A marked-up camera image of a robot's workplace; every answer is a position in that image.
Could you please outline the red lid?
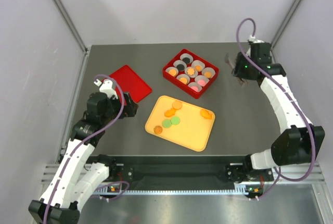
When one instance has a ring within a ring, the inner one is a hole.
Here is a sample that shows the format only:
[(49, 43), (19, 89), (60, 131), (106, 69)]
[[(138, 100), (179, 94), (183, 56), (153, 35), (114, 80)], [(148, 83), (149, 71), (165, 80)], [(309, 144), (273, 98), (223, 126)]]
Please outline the red lid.
[(137, 104), (152, 93), (152, 88), (128, 65), (122, 66), (109, 77), (116, 80), (122, 91), (128, 92)]

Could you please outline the black sandwich cookie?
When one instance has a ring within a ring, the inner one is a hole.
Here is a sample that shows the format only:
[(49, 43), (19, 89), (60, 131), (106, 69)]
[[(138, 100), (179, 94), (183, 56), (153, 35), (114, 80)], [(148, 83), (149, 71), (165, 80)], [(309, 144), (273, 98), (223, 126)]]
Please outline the black sandwich cookie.
[(177, 65), (176, 67), (177, 67), (178, 70), (183, 70), (184, 69), (184, 66), (181, 65), (181, 64)]
[(182, 61), (185, 62), (185, 63), (187, 63), (187, 64), (190, 63), (190, 59), (188, 57), (184, 57), (182, 59)]

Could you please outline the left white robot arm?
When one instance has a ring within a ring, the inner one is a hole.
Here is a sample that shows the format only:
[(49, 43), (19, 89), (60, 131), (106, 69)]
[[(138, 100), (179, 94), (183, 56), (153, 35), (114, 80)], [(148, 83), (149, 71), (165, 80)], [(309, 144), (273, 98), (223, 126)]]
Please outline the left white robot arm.
[(106, 129), (118, 119), (134, 117), (138, 105), (128, 92), (120, 97), (103, 92), (90, 95), (83, 118), (70, 135), (65, 155), (46, 191), (32, 200), (28, 211), (37, 223), (78, 223), (80, 213), (105, 180), (115, 179), (120, 171), (114, 158), (98, 155), (88, 172), (80, 177), (90, 155)]

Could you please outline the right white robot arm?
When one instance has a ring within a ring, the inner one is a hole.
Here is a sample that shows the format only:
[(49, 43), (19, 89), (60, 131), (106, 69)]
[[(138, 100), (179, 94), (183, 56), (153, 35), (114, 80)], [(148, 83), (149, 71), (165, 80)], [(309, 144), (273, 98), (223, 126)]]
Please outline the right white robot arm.
[(262, 169), (305, 163), (312, 169), (325, 137), (323, 127), (313, 125), (301, 110), (282, 65), (272, 62), (270, 43), (251, 38), (249, 45), (245, 54), (237, 54), (233, 76), (258, 83), (276, 115), (280, 136), (271, 148), (246, 156), (244, 176), (255, 180)]

